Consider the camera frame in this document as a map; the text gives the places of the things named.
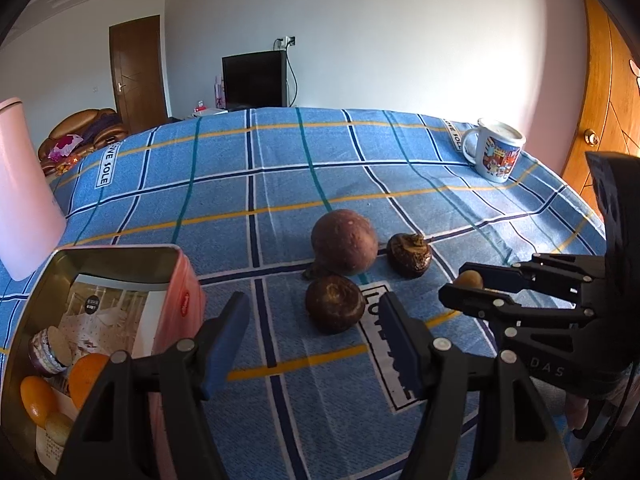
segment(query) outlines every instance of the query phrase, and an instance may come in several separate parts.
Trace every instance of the blue plaid bedsheet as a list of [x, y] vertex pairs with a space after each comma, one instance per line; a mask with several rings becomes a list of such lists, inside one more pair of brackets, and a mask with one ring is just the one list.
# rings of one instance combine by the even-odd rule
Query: blue plaid bedsheet
[[[309, 323], [301, 273], [313, 258], [316, 220], [350, 208], [371, 220], [381, 244], [397, 232], [425, 234], [434, 261], [422, 278], [402, 280], [381, 254], [356, 280], [386, 282], [436, 335], [485, 355], [495, 354], [487, 326], [437, 300], [459, 266], [605, 249], [600, 220], [526, 153], [506, 184], [476, 174], [454, 142], [470, 126], [417, 114], [314, 108], [166, 124], [117, 146], [108, 178], [102, 150], [52, 183], [68, 219], [60, 245], [173, 242], [199, 275], [207, 317], [234, 290], [252, 298], [253, 319], [235, 369], [206, 405], [232, 479], [396, 478], [421, 408], [393, 389], [370, 327], [324, 336]], [[4, 353], [40, 270], [17, 283], [0, 267]], [[554, 304], [530, 292], [517, 299]], [[470, 394], [459, 478], [468, 468], [477, 406]]]

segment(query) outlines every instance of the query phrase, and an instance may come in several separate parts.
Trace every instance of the orange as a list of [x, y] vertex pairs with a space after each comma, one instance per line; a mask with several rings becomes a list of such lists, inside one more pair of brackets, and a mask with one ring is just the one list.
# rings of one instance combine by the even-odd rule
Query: orange
[[58, 410], [56, 394], [42, 377], [25, 377], [20, 383], [20, 397], [31, 420], [41, 428], [44, 428], [49, 413]]
[[78, 410], [82, 408], [108, 361], [108, 355], [87, 354], [79, 358], [71, 368], [68, 379], [69, 396]]

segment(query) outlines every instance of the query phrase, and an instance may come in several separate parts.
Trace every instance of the mug handle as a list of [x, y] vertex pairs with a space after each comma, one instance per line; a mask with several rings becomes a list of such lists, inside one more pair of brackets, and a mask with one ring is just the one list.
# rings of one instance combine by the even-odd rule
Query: mug handle
[[466, 145], [468, 144], [467, 141], [471, 138], [470, 134], [475, 133], [477, 135], [479, 131], [479, 127], [467, 130], [462, 134], [462, 142], [460, 143], [462, 147], [462, 154], [465, 156], [466, 160], [468, 160], [472, 164], [476, 163], [476, 149], [478, 148], [478, 141], [476, 140], [476, 145], [473, 146], [473, 151], [468, 149]]

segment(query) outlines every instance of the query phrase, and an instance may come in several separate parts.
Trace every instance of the small yellow fruit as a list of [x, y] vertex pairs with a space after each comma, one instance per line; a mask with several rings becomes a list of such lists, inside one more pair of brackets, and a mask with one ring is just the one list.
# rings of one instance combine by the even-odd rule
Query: small yellow fruit
[[454, 285], [470, 286], [471, 288], [484, 288], [482, 276], [476, 270], [465, 270], [455, 280]]
[[50, 439], [59, 446], [65, 447], [74, 422], [64, 413], [51, 413], [47, 417], [45, 429]]

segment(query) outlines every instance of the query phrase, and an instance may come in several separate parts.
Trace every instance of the pink tin box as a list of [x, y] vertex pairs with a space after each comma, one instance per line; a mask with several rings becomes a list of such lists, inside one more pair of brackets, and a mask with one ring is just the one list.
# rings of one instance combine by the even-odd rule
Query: pink tin box
[[[206, 297], [189, 259], [178, 246], [87, 246], [54, 252], [20, 316], [0, 389], [0, 425], [36, 478], [42, 476], [43, 465], [50, 470], [57, 467], [57, 461], [56, 457], [43, 455], [43, 430], [36, 428], [20, 399], [22, 379], [38, 374], [30, 362], [29, 341], [39, 331], [59, 325], [68, 310], [71, 286], [79, 276], [87, 275], [121, 282], [168, 283], [159, 317], [153, 321], [157, 328], [146, 327], [148, 333], [154, 334], [152, 342], [147, 341], [152, 354], [164, 352], [178, 339], [195, 336], [203, 321]], [[60, 411], [75, 418], [78, 411], [68, 402], [68, 397], [59, 394], [59, 400], [61, 397], [67, 400], [59, 402]], [[162, 478], [169, 480], [175, 478], [175, 471], [164, 430], [160, 395], [151, 394], [149, 404], [158, 467]]]

